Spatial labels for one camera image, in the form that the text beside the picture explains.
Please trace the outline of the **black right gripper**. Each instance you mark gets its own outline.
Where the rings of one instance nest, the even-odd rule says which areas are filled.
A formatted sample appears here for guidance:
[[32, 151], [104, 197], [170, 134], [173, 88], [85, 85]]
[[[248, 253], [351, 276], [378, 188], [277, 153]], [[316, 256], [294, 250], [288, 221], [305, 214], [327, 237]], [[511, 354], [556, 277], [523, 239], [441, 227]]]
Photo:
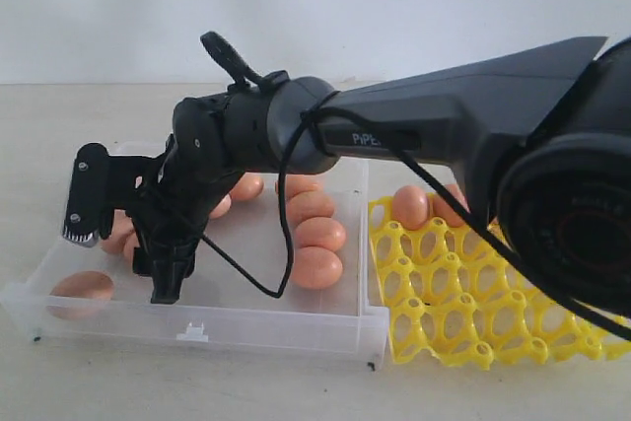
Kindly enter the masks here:
[[275, 170], [270, 103], [257, 93], [185, 98], [175, 106], [161, 155], [109, 157], [107, 204], [113, 218], [123, 210], [133, 223], [140, 246], [132, 270], [152, 280], [151, 304], [179, 300], [209, 213], [244, 172]]

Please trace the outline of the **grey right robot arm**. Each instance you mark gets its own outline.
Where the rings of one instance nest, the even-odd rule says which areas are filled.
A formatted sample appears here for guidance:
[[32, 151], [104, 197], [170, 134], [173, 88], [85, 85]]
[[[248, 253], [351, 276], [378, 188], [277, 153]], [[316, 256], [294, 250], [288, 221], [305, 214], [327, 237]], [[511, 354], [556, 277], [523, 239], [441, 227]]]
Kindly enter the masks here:
[[630, 314], [630, 44], [578, 36], [354, 90], [255, 73], [219, 34], [202, 44], [231, 77], [186, 98], [165, 152], [141, 161], [124, 205], [133, 271], [178, 300], [213, 207], [247, 172], [317, 175], [341, 157], [450, 168], [454, 208], [535, 287], [594, 324]]

